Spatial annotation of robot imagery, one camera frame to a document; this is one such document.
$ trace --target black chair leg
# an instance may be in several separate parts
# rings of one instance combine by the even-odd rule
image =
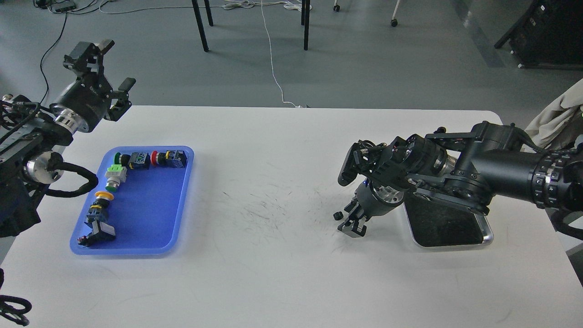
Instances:
[[[205,28],[202,26],[201,10],[198,8],[197,0],[192,0],[192,8],[194,9],[194,16],[196,17],[196,24],[198,25],[198,33],[201,35],[202,48],[208,53],[209,45],[206,43]]]
[[[209,0],[205,0],[206,17],[209,19],[209,25],[213,26],[213,15],[210,13]]]
[[[304,8],[305,8],[305,0],[301,0],[301,25],[302,26],[304,26],[304,24],[305,24]]]
[[[305,25],[304,25],[304,50],[308,50],[308,35],[310,34],[310,0],[303,0],[305,6],[301,7],[301,15],[304,16],[305,13]]]

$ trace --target floor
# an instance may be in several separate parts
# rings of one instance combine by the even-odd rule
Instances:
[[[75,2],[81,7],[90,1]],[[282,5],[265,7],[285,101],[303,107],[491,110],[503,123],[524,128],[583,78],[581,71],[519,69],[508,45],[493,48],[530,0],[404,0],[399,25],[390,27],[395,3],[339,0],[341,10],[334,12],[332,0],[313,0],[308,51],[300,14]],[[189,4],[118,0],[103,11]],[[44,104],[75,79],[61,65],[64,54],[79,41],[113,39],[106,75],[114,86],[136,78],[134,104],[291,106],[282,103],[273,80],[261,9],[213,8],[213,18],[213,27],[205,24],[210,47],[205,53],[192,8],[68,15],[62,39],[44,61],[50,85]],[[0,4],[0,93],[42,98],[39,60],[64,19],[31,1]],[[346,128],[358,123],[347,122]]]

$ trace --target white table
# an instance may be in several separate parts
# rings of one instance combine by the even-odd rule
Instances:
[[[84,197],[47,197],[2,265],[2,292],[33,303],[30,327],[583,327],[583,289],[533,204],[495,197],[494,242],[475,250],[419,248],[400,209],[364,238],[336,230],[356,188],[336,182],[353,142],[482,120],[500,123],[485,111],[134,106],[75,134],[64,157],[95,172],[115,146],[194,149],[174,249],[75,255]]]

